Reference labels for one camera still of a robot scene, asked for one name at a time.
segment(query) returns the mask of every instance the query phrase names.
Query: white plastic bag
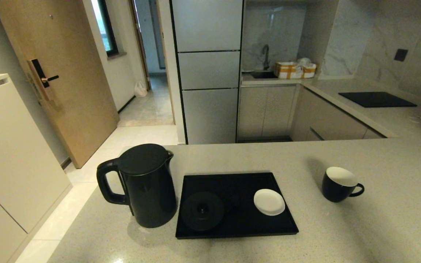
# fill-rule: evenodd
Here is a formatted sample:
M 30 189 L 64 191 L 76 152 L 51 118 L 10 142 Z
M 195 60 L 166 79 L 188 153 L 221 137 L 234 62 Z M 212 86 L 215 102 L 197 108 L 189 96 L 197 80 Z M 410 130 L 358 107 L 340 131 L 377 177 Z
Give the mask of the white plastic bag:
M 147 96 L 147 89 L 144 88 L 144 85 L 142 85 L 142 82 L 140 81 L 136 82 L 136 86 L 134 87 L 134 95 L 136 97 Z

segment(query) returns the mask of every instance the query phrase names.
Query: window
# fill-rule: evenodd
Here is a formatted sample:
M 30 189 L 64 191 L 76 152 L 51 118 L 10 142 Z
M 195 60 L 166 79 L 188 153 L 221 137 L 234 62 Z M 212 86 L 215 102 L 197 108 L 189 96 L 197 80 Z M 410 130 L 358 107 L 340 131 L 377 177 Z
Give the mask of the window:
M 97 19 L 100 35 L 102 35 L 103 45 L 108 56 L 118 54 L 117 43 L 111 28 L 110 17 L 108 16 L 105 0 L 92 0 L 95 18 Z

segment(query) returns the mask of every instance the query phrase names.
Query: tiled floor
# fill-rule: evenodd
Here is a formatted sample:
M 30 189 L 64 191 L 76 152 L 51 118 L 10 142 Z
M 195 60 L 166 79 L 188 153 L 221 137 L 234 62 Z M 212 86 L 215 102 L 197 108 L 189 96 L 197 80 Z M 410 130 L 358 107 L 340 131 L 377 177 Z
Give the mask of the tiled floor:
M 147 96 L 136 97 L 120 113 L 118 126 L 172 125 L 172 105 L 168 91 L 167 75 L 151 76 Z
M 178 143 L 177 128 L 174 125 L 118 127 L 82 169 L 75 169 L 70 164 L 65 172 L 72 182 L 72 190 L 40 228 L 16 263 L 47 262 L 97 187 L 95 172 L 98 164 L 116 158 L 132 146 L 143 143 L 176 145 Z M 121 193 L 120 190 L 113 189 L 113 191 Z

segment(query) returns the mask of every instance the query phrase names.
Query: wall outlet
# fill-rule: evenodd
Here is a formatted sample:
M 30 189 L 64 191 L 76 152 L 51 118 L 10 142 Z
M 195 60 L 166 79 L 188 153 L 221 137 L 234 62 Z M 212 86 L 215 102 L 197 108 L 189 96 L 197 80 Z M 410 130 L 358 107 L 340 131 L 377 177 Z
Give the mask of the wall outlet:
M 409 50 L 399 48 L 396 52 L 396 56 L 394 57 L 394 60 L 397 60 L 397 61 L 406 60 L 407 52 L 409 52 Z

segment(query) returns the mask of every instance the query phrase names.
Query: kettle lid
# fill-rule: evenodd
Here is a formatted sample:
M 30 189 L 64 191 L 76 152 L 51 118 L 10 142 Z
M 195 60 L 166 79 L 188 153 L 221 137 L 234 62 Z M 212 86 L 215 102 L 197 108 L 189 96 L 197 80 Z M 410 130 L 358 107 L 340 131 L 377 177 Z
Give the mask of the kettle lid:
M 168 151 L 162 145 L 141 144 L 118 157 L 117 166 L 129 175 L 145 175 L 160 168 L 167 159 Z

